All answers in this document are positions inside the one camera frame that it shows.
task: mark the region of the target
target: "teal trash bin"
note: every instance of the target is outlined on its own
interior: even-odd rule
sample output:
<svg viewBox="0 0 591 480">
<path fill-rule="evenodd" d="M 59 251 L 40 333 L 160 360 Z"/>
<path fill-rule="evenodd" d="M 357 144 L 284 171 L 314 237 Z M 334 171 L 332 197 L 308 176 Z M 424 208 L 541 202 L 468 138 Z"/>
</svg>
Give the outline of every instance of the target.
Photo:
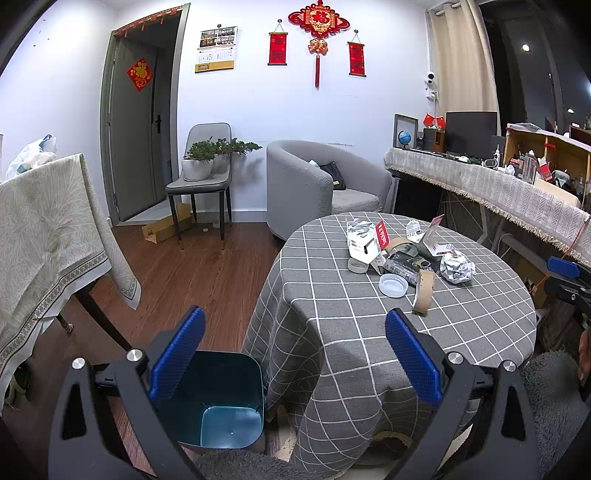
<svg viewBox="0 0 591 480">
<path fill-rule="evenodd" d="M 263 431 L 261 367 L 243 353 L 198 350 L 158 417 L 193 450 L 252 448 Z"/>
</svg>

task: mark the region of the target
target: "red fu character decoration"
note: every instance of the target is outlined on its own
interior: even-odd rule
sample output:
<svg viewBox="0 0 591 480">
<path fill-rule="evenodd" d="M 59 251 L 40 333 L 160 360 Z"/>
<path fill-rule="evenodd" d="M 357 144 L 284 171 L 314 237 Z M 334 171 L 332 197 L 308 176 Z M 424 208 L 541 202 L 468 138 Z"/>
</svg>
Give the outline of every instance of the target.
<svg viewBox="0 0 591 480">
<path fill-rule="evenodd" d="M 316 88 L 318 88 L 320 86 L 320 54 L 326 55 L 329 50 L 324 38 L 346 30 L 350 27 L 350 23 L 328 5 L 324 6 L 322 0 L 302 8 L 299 12 L 293 12 L 288 18 L 291 23 L 299 25 L 315 37 L 310 41 L 308 49 L 310 53 L 316 53 Z"/>
</svg>

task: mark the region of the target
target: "red scroll hanging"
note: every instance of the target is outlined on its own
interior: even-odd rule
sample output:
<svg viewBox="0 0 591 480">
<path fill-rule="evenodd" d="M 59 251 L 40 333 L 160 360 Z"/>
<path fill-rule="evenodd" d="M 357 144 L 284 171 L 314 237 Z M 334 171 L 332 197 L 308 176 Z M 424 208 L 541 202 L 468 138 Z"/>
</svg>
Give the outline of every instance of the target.
<svg viewBox="0 0 591 480">
<path fill-rule="evenodd" d="M 287 32 L 283 31 L 281 26 L 281 18 L 278 21 L 277 28 L 281 27 L 281 31 L 278 32 L 277 28 L 274 32 L 269 32 L 271 36 L 269 42 L 269 63 L 267 65 L 287 65 L 286 54 L 287 54 Z"/>
<path fill-rule="evenodd" d="M 355 36 L 353 37 L 353 40 L 355 40 L 355 38 L 359 40 L 357 33 L 359 33 L 359 31 L 355 30 Z M 365 58 L 363 57 L 364 45 L 361 42 L 357 43 L 354 41 L 350 41 L 347 43 L 349 44 L 349 75 L 367 77 L 367 75 L 365 74 Z"/>
</svg>

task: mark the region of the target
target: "plastic bag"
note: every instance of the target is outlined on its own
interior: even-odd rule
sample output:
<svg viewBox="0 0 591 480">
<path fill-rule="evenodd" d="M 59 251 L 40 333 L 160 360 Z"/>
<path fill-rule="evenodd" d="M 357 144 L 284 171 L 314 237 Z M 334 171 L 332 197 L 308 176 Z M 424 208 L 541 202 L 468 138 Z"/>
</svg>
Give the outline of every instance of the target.
<svg viewBox="0 0 591 480">
<path fill-rule="evenodd" d="M 56 153 L 56 138 L 53 135 L 47 134 L 45 137 L 29 143 L 10 163 L 4 180 L 9 180 L 19 173 L 55 160 Z"/>
</svg>

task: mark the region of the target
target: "fluffy rug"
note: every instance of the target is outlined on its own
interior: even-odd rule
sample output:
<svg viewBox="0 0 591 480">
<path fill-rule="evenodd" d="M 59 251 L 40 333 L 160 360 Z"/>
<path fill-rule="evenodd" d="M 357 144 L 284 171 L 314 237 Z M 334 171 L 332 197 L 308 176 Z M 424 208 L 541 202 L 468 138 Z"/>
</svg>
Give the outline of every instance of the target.
<svg viewBox="0 0 591 480">
<path fill-rule="evenodd" d="M 248 450 L 215 450 L 200 455 L 195 465 L 206 480 L 319 480 L 292 463 Z"/>
<path fill-rule="evenodd" d="M 567 353 L 543 353 L 524 367 L 521 377 L 534 414 L 544 476 L 578 434 L 589 407 L 579 394 L 577 364 Z"/>
</svg>

